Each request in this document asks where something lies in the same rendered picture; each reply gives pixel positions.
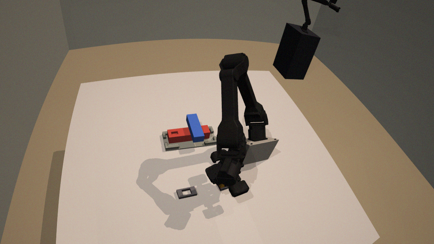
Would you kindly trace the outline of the red long block with rectangular sockets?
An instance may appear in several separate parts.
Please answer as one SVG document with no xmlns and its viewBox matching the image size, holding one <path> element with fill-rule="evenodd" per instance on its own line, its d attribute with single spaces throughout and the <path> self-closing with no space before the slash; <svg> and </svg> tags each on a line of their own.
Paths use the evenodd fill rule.
<svg viewBox="0 0 434 244">
<path fill-rule="evenodd" d="M 210 130 L 208 128 L 208 125 L 202 125 L 201 128 L 204 133 L 204 139 L 209 139 Z M 168 129 L 167 137 L 169 139 L 169 144 L 192 141 L 192 137 L 188 127 L 178 128 L 178 129 Z"/>
</svg>

